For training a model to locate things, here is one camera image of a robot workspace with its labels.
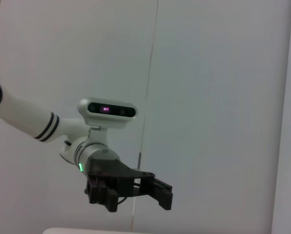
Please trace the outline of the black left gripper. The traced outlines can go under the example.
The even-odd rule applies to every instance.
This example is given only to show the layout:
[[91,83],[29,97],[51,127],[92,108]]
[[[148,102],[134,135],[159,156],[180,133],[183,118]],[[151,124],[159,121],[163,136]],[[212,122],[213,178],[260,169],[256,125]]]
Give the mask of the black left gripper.
[[117,212],[119,197],[133,197],[140,180],[140,193],[155,199],[159,206],[172,208],[172,186],[155,178],[150,172],[132,169],[118,159],[89,159],[85,167],[87,184],[85,193],[90,204],[104,206],[109,212]]

